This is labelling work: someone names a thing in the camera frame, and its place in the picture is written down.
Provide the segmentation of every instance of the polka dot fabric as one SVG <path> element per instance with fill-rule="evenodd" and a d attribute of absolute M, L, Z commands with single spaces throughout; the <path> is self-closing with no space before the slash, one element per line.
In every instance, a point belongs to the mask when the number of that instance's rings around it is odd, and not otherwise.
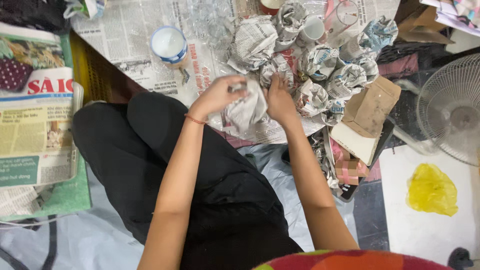
<path fill-rule="evenodd" d="M 0 60 L 0 89 L 11 92 L 21 91 L 28 81 L 33 67 L 14 59 Z"/>

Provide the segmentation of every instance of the person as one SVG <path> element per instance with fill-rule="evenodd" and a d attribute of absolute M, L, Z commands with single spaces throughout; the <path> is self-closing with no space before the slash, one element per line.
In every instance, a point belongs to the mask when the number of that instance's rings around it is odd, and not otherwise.
<path fill-rule="evenodd" d="M 145 245 L 139 270 L 247 270 L 302 252 L 288 236 L 283 207 L 267 179 L 204 124 L 208 114 L 246 95 L 228 92 L 244 81 L 240 75 L 217 78 L 189 110 L 174 98 L 146 92 L 128 104 L 95 103 L 74 115 L 72 133 L 80 153 L 125 227 Z M 287 135 L 313 245 L 358 250 L 287 85 L 278 74 L 272 76 L 265 90 L 267 113 Z M 300 265 L 298 257 L 293 260 Z"/>

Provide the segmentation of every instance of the yellow plastic bag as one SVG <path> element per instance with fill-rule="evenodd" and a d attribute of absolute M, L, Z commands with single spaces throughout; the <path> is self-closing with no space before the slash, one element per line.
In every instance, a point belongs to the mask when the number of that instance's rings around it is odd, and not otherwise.
<path fill-rule="evenodd" d="M 422 163 L 408 181 L 407 205 L 416 211 L 451 217 L 458 211 L 456 187 L 437 166 Z"/>

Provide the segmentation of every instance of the electric fan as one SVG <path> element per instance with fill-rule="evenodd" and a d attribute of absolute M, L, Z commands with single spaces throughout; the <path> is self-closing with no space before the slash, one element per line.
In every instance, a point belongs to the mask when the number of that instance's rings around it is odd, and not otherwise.
<path fill-rule="evenodd" d="M 480 53 L 457 59 L 430 77 L 418 97 L 417 119 L 435 147 L 479 167 Z"/>

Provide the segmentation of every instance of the glass cup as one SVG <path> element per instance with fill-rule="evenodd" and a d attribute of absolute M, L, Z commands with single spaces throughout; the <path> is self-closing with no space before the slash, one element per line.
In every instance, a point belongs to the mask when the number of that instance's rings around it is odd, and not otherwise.
<path fill-rule="evenodd" d="M 318 43 L 330 43 L 332 39 L 342 34 L 350 26 L 357 23 L 359 17 L 358 6 L 350 1 L 340 2 L 324 19 L 325 34 L 317 40 Z"/>

